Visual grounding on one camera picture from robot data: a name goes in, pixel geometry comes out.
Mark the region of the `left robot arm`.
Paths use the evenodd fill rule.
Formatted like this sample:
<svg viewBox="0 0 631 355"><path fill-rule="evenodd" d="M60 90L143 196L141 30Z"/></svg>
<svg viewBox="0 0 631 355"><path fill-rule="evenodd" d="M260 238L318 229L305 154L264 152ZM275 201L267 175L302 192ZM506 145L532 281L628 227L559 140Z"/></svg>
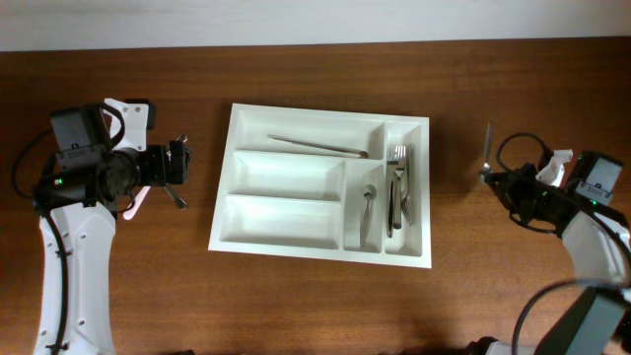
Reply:
<svg viewBox="0 0 631 355"><path fill-rule="evenodd" d="M109 260L119 219L188 180L186 135L151 145L157 109L106 99L56 111L57 149L32 189L44 246L36 354L111 354Z"/></svg>

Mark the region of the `pink plastic knife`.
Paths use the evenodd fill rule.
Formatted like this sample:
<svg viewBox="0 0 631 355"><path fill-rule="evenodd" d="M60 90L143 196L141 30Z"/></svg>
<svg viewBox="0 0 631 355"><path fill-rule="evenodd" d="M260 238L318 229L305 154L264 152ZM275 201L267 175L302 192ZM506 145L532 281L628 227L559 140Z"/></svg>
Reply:
<svg viewBox="0 0 631 355"><path fill-rule="evenodd" d="M137 214L138 210L140 209L150 189L151 189L150 186L143 186L139 190L139 192L135 195L133 201L122 213L124 220L131 220L134 218L134 216Z"/></svg>

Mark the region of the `steel kitchen tongs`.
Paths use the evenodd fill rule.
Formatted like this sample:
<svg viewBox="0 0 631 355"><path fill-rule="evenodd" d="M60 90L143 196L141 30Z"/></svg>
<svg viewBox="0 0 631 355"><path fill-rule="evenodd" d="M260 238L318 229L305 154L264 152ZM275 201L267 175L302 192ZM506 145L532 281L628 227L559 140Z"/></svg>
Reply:
<svg viewBox="0 0 631 355"><path fill-rule="evenodd" d="M356 155L359 158L363 158L363 159L368 159L370 157L369 153L363 150L337 147L337 146L331 146L331 145L325 145L325 144L318 144L318 143L313 143L313 142L308 142L308 141L301 141L301 140L286 138L286 137L282 137L278 135L268 135L268 138L281 141L281 142L290 143L290 144L305 146L305 147L311 147L311 148L317 148L321 150L328 150L328 151L333 151L333 152L338 152L338 153Z"/></svg>

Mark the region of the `steel fork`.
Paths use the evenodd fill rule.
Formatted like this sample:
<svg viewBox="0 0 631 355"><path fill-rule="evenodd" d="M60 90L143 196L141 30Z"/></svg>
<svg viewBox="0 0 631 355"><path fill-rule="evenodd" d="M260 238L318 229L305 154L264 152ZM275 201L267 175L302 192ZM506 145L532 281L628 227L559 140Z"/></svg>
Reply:
<svg viewBox="0 0 631 355"><path fill-rule="evenodd" d="M394 148L395 157L395 198L394 198L394 211L393 211L393 227L396 230L401 228L401 179L405 172L405 160L406 160L406 147L404 145L396 145Z"/></svg>
<svg viewBox="0 0 631 355"><path fill-rule="evenodd" d="M394 177L394 165L395 165L395 148L390 146L386 152L386 180L388 183L387 192L388 192L388 200L387 200L387 210L386 210L386 237L388 239L392 238L393 231L393 212L394 212L394 185L395 185L395 177Z"/></svg>
<svg viewBox="0 0 631 355"><path fill-rule="evenodd" d="M403 217L408 226L412 226L414 223L414 219L410 210L410 189L411 189L411 177L410 177L410 155L411 155L411 146L405 145L405 158L404 158L404 171L403 171L403 188L402 188L402 199L401 199L401 211Z"/></svg>

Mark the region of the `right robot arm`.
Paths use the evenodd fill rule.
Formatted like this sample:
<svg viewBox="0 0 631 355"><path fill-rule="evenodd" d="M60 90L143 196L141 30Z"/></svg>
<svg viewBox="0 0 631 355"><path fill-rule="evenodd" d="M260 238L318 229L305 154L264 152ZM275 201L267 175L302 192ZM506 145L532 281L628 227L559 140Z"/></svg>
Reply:
<svg viewBox="0 0 631 355"><path fill-rule="evenodd" d="M598 354L618 337L630 343L630 224L610 207L622 163L603 153L585 151L565 186L559 186L568 151L545 149L538 164L480 176L507 208L510 219L527 229L531 221L551 224L570 255L575 278L538 291L526 303L510 342L487 336L471 342L469 354ZM534 346L520 344L526 317L546 294L569 286L583 291Z"/></svg>

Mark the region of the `small steel teaspoon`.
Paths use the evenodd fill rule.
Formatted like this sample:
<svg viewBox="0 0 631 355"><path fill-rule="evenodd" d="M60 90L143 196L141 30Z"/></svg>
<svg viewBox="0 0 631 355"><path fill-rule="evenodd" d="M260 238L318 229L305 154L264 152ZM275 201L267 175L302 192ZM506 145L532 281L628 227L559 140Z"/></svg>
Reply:
<svg viewBox="0 0 631 355"><path fill-rule="evenodd" d="M490 164L490 155L492 148L492 124L487 124L484 148L483 148L483 163L479 171L479 179L481 182L485 181L487 175L492 173L492 166Z"/></svg>
<svg viewBox="0 0 631 355"><path fill-rule="evenodd" d="M372 205L374 199L377 196L377 190L372 184L367 184L364 188L363 196L366 200L365 210L362 216L360 225L360 247L363 248L366 244L366 239L369 234L372 217Z"/></svg>

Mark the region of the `white plastic cutlery tray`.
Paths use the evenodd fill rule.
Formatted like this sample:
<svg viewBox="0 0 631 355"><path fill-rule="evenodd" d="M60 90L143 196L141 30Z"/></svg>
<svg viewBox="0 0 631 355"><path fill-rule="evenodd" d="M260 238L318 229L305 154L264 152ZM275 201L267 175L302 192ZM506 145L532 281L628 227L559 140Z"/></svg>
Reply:
<svg viewBox="0 0 631 355"><path fill-rule="evenodd" d="M363 150L356 155L286 138ZM209 249L393 266L432 264L430 121L426 117L235 104L232 107ZM409 204L386 237L386 152L410 145ZM366 244L360 225L372 184Z"/></svg>

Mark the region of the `large steel spoon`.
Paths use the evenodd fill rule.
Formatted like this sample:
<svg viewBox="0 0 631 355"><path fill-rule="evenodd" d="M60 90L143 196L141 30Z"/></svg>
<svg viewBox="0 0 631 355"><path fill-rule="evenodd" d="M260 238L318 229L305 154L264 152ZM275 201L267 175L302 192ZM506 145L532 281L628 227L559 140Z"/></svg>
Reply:
<svg viewBox="0 0 631 355"><path fill-rule="evenodd" d="M185 143L187 140L188 140L188 136L186 134L181 134L175 141L177 143Z"/></svg>
<svg viewBox="0 0 631 355"><path fill-rule="evenodd" d="M188 208L187 202L183 198L181 198L169 184L166 184L164 186L164 190L170 197L170 199L174 202L174 205L177 209L185 210Z"/></svg>

